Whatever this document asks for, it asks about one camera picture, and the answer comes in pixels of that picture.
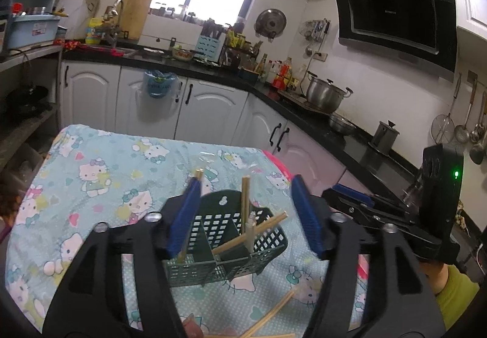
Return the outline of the person right hand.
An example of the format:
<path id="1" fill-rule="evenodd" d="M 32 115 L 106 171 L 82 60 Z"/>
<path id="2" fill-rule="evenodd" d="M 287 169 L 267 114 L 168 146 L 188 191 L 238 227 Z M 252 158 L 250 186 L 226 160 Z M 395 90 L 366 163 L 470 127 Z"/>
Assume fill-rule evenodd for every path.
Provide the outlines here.
<path id="1" fill-rule="evenodd" d="M 421 269 L 428 279 L 428 283 L 435 295 L 443 291 L 448 281 L 448 267 L 437 260 L 420 262 Z"/>

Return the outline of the green sleeve forearm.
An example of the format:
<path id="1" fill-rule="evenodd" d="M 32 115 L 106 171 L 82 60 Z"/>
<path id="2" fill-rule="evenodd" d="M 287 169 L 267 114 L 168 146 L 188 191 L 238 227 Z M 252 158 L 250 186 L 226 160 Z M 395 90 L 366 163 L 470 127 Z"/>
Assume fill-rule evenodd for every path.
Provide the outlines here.
<path id="1" fill-rule="evenodd" d="M 436 300 L 448 331 L 474 300 L 480 286 L 454 265 L 447 266 L 447 272 L 447 281 L 443 290 L 436 295 Z"/>

